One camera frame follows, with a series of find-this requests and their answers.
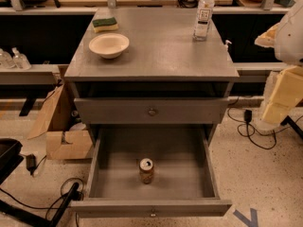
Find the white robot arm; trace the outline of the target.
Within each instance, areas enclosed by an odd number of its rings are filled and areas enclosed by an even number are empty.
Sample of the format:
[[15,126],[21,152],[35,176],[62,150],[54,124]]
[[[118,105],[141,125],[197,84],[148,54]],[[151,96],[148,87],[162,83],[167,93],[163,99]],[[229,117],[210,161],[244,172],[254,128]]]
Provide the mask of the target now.
[[266,80],[257,126],[269,131],[303,99],[303,1],[296,1],[277,24],[255,39],[255,45],[272,47],[276,58],[288,65]]

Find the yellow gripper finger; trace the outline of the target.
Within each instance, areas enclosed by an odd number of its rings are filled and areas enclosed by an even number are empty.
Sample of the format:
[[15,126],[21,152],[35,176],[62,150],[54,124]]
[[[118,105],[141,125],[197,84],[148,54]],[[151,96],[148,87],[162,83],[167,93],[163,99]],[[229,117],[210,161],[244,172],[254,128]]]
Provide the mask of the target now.
[[278,29],[279,23],[271,26],[261,35],[258,35],[255,39],[255,45],[265,47],[265,48],[274,48],[276,42],[276,32]]
[[303,68],[291,66],[283,69],[276,76],[274,91],[270,94],[264,113],[263,122],[279,125],[303,99]]

